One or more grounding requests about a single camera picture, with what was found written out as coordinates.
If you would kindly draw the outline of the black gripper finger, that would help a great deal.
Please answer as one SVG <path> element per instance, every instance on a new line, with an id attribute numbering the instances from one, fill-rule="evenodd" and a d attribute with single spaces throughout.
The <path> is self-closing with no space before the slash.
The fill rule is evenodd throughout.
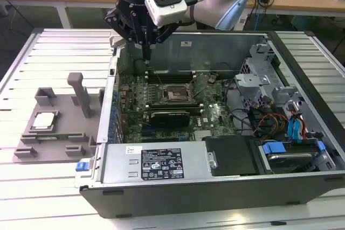
<path id="1" fill-rule="evenodd" d="M 151 58 L 151 46 L 164 42 L 173 33 L 173 24 L 158 28 L 153 23 L 148 23 L 145 34 L 145 61 Z"/>
<path id="2" fill-rule="evenodd" d="M 143 60 L 147 60 L 147 41 L 138 11 L 112 9 L 104 20 L 123 39 L 141 47 Z"/>

